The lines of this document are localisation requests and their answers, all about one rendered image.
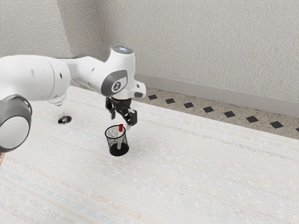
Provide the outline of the black mesh pen holder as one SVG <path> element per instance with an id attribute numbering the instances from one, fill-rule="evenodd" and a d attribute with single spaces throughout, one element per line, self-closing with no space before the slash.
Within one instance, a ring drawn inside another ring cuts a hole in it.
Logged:
<path id="1" fill-rule="evenodd" d="M 128 141 L 126 137 L 126 129 L 123 127 L 122 144 L 121 149 L 117 149 L 117 136 L 118 136 L 119 125 L 109 127 L 105 131 L 105 137 L 107 139 L 109 152 L 112 156 L 123 156 L 129 151 Z"/>

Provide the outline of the clear wine glass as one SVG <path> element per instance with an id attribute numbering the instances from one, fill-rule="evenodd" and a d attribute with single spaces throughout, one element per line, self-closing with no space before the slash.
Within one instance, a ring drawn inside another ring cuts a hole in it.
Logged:
<path id="1" fill-rule="evenodd" d="M 60 125 L 67 124 L 67 123 L 71 122 L 71 120 L 72 120 L 72 117 L 70 115 L 66 114 L 63 109 L 63 102 L 64 102 L 65 98 L 66 98 L 66 92 L 62 96 L 56 95 L 53 99 L 47 100 L 48 103 L 55 105 L 59 108 L 60 118 L 58 119 L 57 122 Z"/>

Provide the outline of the white pen with red cap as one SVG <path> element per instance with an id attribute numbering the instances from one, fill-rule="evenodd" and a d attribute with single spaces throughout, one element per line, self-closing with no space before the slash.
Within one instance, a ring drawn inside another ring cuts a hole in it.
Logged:
<path id="1" fill-rule="evenodd" d="M 118 136 L 117 136 L 117 149 L 120 150 L 121 149 L 121 144 L 122 144 L 122 133 L 123 131 L 123 124 L 119 124 L 118 127 Z"/>

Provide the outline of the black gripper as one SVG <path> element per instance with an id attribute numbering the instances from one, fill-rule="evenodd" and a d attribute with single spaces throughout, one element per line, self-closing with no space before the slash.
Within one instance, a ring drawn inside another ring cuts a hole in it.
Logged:
<path id="1" fill-rule="evenodd" d="M 115 99 L 113 97 L 106 97 L 106 109 L 111 114 L 111 119 L 115 119 L 116 112 L 124 115 L 126 121 L 126 130 L 129 131 L 131 127 L 137 124 L 137 111 L 130 108 L 132 99 Z"/>

